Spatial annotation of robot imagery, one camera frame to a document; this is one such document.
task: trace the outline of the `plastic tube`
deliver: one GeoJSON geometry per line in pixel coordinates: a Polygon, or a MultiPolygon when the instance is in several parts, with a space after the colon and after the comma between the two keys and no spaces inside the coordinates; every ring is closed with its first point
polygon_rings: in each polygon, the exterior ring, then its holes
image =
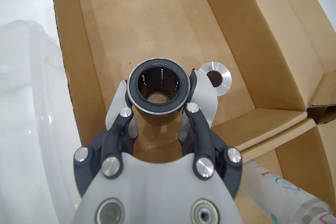
{"type": "Polygon", "coordinates": [[[317,213],[332,214],[327,203],[253,161],[243,165],[240,188],[275,224],[310,224],[317,213]]]}

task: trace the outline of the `metal washer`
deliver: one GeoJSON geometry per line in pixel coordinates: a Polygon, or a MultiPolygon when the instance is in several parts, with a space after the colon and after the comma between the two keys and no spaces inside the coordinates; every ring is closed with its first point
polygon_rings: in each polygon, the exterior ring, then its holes
{"type": "Polygon", "coordinates": [[[208,74],[210,71],[217,71],[220,73],[220,75],[222,76],[222,83],[219,86],[215,87],[218,97],[226,94],[230,90],[232,85],[231,72],[222,63],[210,61],[204,63],[199,68],[199,70],[204,72],[205,74],[208,74]]]}

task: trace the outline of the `black rubber seal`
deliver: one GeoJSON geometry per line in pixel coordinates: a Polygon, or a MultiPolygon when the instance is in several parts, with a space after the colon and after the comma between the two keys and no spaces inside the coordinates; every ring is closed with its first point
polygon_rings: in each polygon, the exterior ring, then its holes
{"type": "Polygon", "coordinates": [[[152,59],[145,61],[134,70],[132,76],[127,81],[127,83],[129,84],[129,91],[127,91],[127,93],[133,98],[134,102],[144,110],[155,113],[165,113],[176,108],[176,110],[178,110],[184,105],[184,103],[182,102],[184,99],[186,99],[190,92],[188,79],[189,77],[186,72],[173,61],[166,59],[152,59]],[[138,79],[141,73],[153,67],[168,68],[169,70],[174,72],[179,79],[180,89],[178,93],[166,103],[157,104],[149,102],[141,95],[138,89],[138,79]]]}

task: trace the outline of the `silver washer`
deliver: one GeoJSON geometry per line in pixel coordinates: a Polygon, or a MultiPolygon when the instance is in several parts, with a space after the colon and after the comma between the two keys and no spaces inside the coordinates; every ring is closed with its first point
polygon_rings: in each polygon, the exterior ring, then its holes
{"type": "Polygon", "coordinates": [[[200,199],[192,206],[191,220],[193,224],[217,224],[219,222],[218,211],[212,202],[200,199]]]}
{"type": "Polygon", "coordinates": [[[199,70],[204,72],[205,74],[208,74],[210,71],[216,71],[220,74],[220,76],[222,77],[222,82],[219,86],[215,87],[218,97],[226,94],[230,90],[232,85],[232,75],[229,69],[222,63],[210,61],[204,63],[199,68],[199,70]]]}
{"type": "Polygon", "coordinates": [[[102,172],[106,177],[114,176],[120,168],[120,161],[116,157],[108,157],[102,163],[102,172]]]}
{"type": "Polygon", "coordinates": [[[88,155],[89,155],[89,149],[87,147],[80,147],[75,152],[74,159],[75,161],[81,163],[84,160],[86,160],[88,155]]]}
{"type": "Polygon", "coordinates": [[[121,224],[124,222],[125,209],[116,198],[105,200],[97,210],[98,224],[121,224]]]}
{"type": "Polygon", "coordinates": [[[132,109],[130,107],[124,107],[120,110],[120,116],[127,118],[132,114],[132,109]]]}
{"type": "Polygon", "coordinates": [[[236,148],[229,148],[228,157],[233,163],[240,163],[242,157],[241,153],[236,148]]]}
{"type": "Polygon", "coordinates": [[[204,178],[209,178],[213,175],[215,167],[208,158],[199,158],[196,162],[197,172],[204,178]]]}
{"type": "Polygon", "coordinates": [[[190,102],[187,104],[187,110],[191,113],[196,113],[198,112],[200,109],[199,109],[199,106],[198,104],[196,103],[193,103],[193,102],[190,102]]]}

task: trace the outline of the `hole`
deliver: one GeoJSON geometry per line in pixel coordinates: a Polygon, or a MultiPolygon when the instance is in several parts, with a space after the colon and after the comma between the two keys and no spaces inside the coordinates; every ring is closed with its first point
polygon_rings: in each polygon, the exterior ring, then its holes
{"type": "Polygon", "coordinates": [[[207,73],[207,76],[209,80],[211,81],[213,87],[218,87],[223,82],[223,77],[218,71],[211,70],[207,73]]]}
{"type": "Polygon", "coordinates": [[[151,103],[163,104],[163,103],[168,102],[170,99],[162,93],[153,93],[152,95],[148,97],[147,100],[151,103]]]}
{"type": "Polygon", "coordinates": [[[201,219],[206,223],[209,221],[209,213],[208,212],[201,212],[201,219]]]}
{"type": "Polygon", "coordinates": [[[180,90],[180,79],[170,68],[153,66],[141,72],[138,89],[142,97],[160,104],[173,99],[180,90]]]}

